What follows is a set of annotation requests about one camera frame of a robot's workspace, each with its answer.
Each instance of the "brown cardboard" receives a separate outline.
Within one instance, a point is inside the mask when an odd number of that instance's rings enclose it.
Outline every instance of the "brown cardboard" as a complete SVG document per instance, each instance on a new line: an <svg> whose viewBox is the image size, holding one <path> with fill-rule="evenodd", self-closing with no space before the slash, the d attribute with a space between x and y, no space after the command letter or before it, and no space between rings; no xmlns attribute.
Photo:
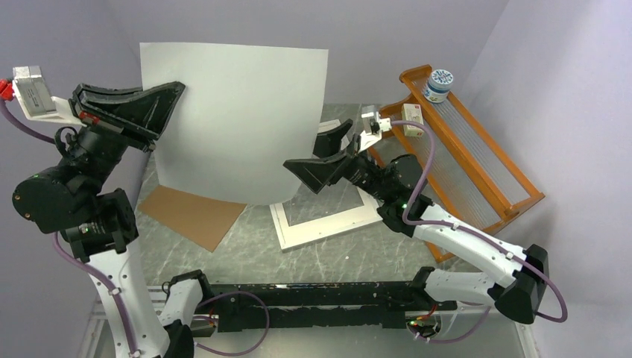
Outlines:
<svg viewBox="0 0 632 358"><path fill-rule="evenodd" d="M244 208L159 185L139 209L166 227L213 252Z"/></svg>

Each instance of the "small box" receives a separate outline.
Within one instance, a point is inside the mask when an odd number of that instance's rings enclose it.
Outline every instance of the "small box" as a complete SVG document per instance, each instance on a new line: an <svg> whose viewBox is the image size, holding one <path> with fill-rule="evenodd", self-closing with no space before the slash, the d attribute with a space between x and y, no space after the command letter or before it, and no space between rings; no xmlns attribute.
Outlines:
<svg viewBox="0 0 632 358"><path fill-rule="evenodd" d="M418 104L404 103L402 106L402 119L405 121L417 122L423 124L423 116L421 115L421 106ZM412 125L404 126L405 136L422 136L423 131Z"/></svg>

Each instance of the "marble tabletop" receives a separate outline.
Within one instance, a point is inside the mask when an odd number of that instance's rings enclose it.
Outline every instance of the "marble tabletop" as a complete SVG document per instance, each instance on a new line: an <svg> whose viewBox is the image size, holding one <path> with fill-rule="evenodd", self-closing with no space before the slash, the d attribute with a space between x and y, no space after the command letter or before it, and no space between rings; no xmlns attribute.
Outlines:
<svg viewBox="0 0 632 358"><path fill-rule="evenodd" d="M326 104L322 122L358 121L362 105ZM352 131L359 131L354 125ZM383 159L403 154L394 139L378 143ZM141 203L158 185L150 158L139 196ZM432 197L432 192L425 192ZM358 206L360 198L346 180L314 195L302 187L284 203L290 224ZM410 280L421 266L437 266L426 245L390 231L381 222L282 252L268 206L248 205L221 244L211 253L136 209L142 265L149 285L202 269L212 283L305 283ZM440 265L450 271L472 271L459 259Z"/></svg>

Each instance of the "white wall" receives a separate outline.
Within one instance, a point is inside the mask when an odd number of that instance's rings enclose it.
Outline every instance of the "white wall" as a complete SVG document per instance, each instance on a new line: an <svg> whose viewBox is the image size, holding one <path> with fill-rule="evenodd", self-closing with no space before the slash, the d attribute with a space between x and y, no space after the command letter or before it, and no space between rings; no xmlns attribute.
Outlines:
<svg viewBox="0 0 632 358"><path fill-rule="evenodd" d="M0 77L13 66L40 65L54 95L68 98L80 82L140 85L136 57L102 0L3 1ZM20 119L17 103L9 105ZM53 134L58 126L32 128ZM0 347L3 357L76 357L96 291L87 275L53 251L49 236L21 219L11 193L60 159L52 145L21 134L0 118ZM136 200L145 156L129 150L107 189Z"/></svg>
<svg viewBox="0 0 632 358"><path fill-rule="evenodd" d="M464 82L508 0L108 0L132 46L205 42L329 49L325 102L391 103L430 63Z"/></svg>
<svg viewBox="0 0 632 358"><path fill-rule="evenodd" d="M460 95L547 198L505 229L570 303L543 357L629 357L632 3L511 0ZM552 295L543 309L559 312Z"/></svg>

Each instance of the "jar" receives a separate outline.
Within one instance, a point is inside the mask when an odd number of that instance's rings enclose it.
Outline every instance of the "jar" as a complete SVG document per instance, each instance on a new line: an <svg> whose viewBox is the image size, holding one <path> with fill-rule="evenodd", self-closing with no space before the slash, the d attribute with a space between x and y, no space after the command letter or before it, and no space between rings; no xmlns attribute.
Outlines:
<svg viewBox="0 0 632 358"><path fill-rule="evenodd" d="M448 98L452 83L454 83L452 73L445 69L436 69L430 73L423 87L423 96L432 103L441 103Z"/></svg>

